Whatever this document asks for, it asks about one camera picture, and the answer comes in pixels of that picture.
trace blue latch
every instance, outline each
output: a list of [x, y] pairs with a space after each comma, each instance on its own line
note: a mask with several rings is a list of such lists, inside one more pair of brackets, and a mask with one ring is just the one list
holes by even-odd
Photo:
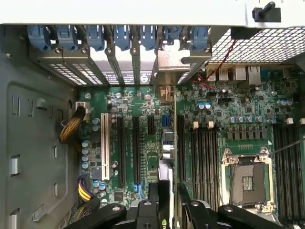
[[51, 50], [51, 39], [47, 26], [28, 25], [28, 37], [30, 43], [41, 51]]
[[173, 45], [173, 41], [179, 39], [182, 26], [166, 26], [164, 29], [164, 40], [168, 45]]
[[208, 42], [208, 27], [207, 26], [193, 26], [192, 40], [194, 50], [204, 50]]
[[116, 25], [113, 27], [113, 36], [115, 45], [122, 51], [130, 49], [129, 27], [124, 25]]
[[152, 50], [156, 48], [156, 27], [152, 25], [140, 26], [141, 45], [145, 49]]
[[96, 51], [102, 51], [105, 48], [104, 32], [101, 25], [87, 25], [87, 42], [88, 45]]
[[58, 41], [64, 49], [69, 51], [78, 50], [78, 41], [76, 31], [73, 25], [57, 25]]

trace white pci slot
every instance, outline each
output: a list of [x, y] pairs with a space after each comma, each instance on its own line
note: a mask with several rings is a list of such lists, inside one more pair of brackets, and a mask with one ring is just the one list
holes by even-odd
[[102, 180], [110, 179], [109, 144], [110, 144], [109, 114], [101, 114]]

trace perforated metal mesh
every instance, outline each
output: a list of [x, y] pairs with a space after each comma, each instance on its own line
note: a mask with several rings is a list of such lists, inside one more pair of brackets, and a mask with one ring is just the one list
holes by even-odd
[[73, 66], [80, 71], [94, 85], [102, 85], [102, 82], [84, 63], [74, 63]]
[[[230, 30], [213, 46], [210, 63], [221, 63], [232, 45]], [[226, 63], [280, 63], [305, 52], [305, 28], [265, 29], [238, 40]]]
[[63, 76], [67, 77], [69, 80], [75, 82], [77, 85], [87, 85], [82, 79], [80, 79], [77, 75], [71, 72], [62, 64], [50, 64], [50, 66], [58, 71], [58, 73], [62, 74]]

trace motherboard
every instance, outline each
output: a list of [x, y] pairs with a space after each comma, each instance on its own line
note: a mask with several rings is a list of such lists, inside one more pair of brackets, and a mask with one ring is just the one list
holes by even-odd
[[304, 202], [302, 150], [295, 148], [290, 164], [284, 163], [285, 152], [273, 151], [303, 134], [294, 131], [305, 124], [299, 79], [268, 68], [260, 69], [260, 78], [256, 86], [226, 79], [159, 89], [83, 88], [78, 103], [88, 115], [80, 131], [81, 171], [90, 177], [102, 206], [116, 202], [130, 207], [147, 198], [148, 184], [159, 180], [165, 148], [176, 142], [176, 155], [169, 156], [177, 157], [175, 181], [184, 183], [193, 199], [215, 210], [230, 203], [254, 213], [281, 217], [289, 208], [296, 214], [293, 208], [302, 207], [287, 206], [279, 189], [293, 192], [301, 184], [298, 201]]

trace blue plastic clip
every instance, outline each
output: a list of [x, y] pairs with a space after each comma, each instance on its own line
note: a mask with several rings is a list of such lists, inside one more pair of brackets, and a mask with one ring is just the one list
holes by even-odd
[[30, 43], [41, 51], [51, 50], [50, 34], [45, 25], [28, 25]]
[[79, 45], [73, 25], [58, 25], [56, 29], [58, 41], [64, 49], [69, 51], [78, 50]]
[[182, 26], [166, 26], [164, 29], [164, 40], [168, 45], [173, 45], [173, 41], [179, 39]]
[[124, 25], [116, 25], [113, 27], [113, 36], [115, 45], [118, 46], [122, 51], [130, 49], [130, 37], [129, 28]]
[[152, 25], [140, 26], [141, 45], [145, 49], [152, 50], [156, 48], [156, 27]]
[[103, 38], [103, 30], [101, 25], [87, 25], [86, 26], [87, 41], [90, 47], [96, 51], [102, 51], [105, 48], [105, 41]]
[[208, 41], [208, 27], [207, 26], [193, 26], [192, 40], [194, 50], [204, 50]]

